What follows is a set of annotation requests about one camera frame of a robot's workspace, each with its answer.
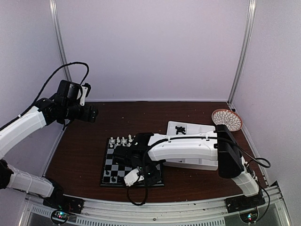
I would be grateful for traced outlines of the white plastic compartment tray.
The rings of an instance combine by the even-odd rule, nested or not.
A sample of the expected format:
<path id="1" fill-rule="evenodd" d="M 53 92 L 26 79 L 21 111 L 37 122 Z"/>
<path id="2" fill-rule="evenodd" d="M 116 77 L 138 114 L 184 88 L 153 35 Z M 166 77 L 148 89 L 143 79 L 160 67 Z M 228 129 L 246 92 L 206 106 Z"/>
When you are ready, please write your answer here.
<path id="1" fill-rule="evenodd" d="M 193 123 L 184 123 L 169 121 L 167 125 L 167 135 L 176 135 L 175 126 L 183 126 L 186 128 L 186 135 L 196 135 L 204 134 L 210 131 L 215 130 L 215 126 L 212 125 L 202 125 L 202 124 L 193 124 Z M 196 169 L 196 170 L 212 170 L 215 171 L 218 169 L 217 160 L 206 160 L 206 159 L 167 159 L 164 163 L 165 166 L 185 168 L 185 169 Z"/>

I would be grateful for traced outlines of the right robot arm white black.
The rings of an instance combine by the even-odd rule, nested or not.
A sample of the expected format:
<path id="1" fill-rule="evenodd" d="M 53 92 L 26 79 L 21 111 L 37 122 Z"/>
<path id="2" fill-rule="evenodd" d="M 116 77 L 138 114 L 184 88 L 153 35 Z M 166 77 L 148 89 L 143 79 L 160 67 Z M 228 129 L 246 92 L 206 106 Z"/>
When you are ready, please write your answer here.
<path id="1" fill-rule="evenodd" d="M 225 125 L 190 135 L 139 133 L 130 146 L 115 147 L 113 157 L 118 165 L 132 168 L 124 176 L 128 187 L 139 182 L 154 185 L 160 180 L 157 165 L 170 159 L 217 161 L 219 176 L 232 179 L 242 190 L 244 207 L 250 208 L 259 200 L 255 173 L 247 168 L 242 149 Z"/>

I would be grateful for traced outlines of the black white chess board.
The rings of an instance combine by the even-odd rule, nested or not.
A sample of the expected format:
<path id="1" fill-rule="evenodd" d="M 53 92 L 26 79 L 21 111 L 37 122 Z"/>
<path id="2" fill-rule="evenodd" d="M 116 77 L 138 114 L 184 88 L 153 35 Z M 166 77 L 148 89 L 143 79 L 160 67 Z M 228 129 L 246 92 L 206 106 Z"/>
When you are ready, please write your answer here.
<path id="1" fill-rule="evenodd" d="M 107 139 L 100 186 L 125 186 L 125 175 L 136 168 L 141 171 L 143 154 L 148 148 L 148 142 L 152 135 L 152 133 L 136 134 L 130 147 L 117 146 L 114 149 L 108 148 L 109 139 Z M 110 171 L 110 175 L 105 174 L 106 170 Z M 115 183 L 111 183 L 111 177 L 116 178 Z"/>

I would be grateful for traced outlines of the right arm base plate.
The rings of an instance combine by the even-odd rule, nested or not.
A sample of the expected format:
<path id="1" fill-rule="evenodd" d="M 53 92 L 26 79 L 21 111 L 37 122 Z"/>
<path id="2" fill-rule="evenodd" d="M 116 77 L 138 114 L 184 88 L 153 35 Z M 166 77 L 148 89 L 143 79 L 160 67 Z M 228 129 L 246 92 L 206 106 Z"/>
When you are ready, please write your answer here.
<path id="1" fill-rule="evenodd" d="M 228 213 L 233 213 L 264 205 L 265 199 L 260 194 L 250 197 L 240 195 L 225 199 L 225 203 Z"/>

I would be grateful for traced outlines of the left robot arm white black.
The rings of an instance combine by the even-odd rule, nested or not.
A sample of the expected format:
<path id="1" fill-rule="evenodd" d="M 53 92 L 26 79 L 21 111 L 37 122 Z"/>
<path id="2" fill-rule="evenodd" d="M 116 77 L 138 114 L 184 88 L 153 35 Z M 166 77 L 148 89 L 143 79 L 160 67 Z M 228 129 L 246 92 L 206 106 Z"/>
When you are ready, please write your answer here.
<path id="1" fill-rule="evenodd" d="M 26 193 L 34 193 L 55 205 L 57 209 L 67 206 L 68 200 L 62 195 L 61 189 L 50 180 L 18 170 L 8 164 L 3 158 L 19 142 L 33 132 L 58 122 L 65 127 L 66 120 L 70 122 L 80 120 L 95 122 L 98 109 L 94 105 L 86 104 L 85 100 L 91 90 L 88 83 L 83 85 L 62 80 L 57 92 L 50 98 L 41 98 L 24 115 L 0 131 L 0 187 L 13 188 Z"/>

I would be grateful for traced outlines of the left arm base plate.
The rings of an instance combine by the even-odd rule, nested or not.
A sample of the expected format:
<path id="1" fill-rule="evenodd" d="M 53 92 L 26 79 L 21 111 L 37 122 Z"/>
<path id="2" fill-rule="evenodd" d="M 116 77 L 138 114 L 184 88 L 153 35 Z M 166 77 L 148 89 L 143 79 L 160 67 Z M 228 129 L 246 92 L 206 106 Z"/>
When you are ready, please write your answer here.
<path id="1" fill-rule="evenodd" d="M 62 210 L 66 213 L 80 214 L 83 209 L 84 200 L 64 195 L 63 201 L 60 204 L 56 203 L 53 199 L 49 197 L 44 198 L 43 205 L 57 210 Z"/>

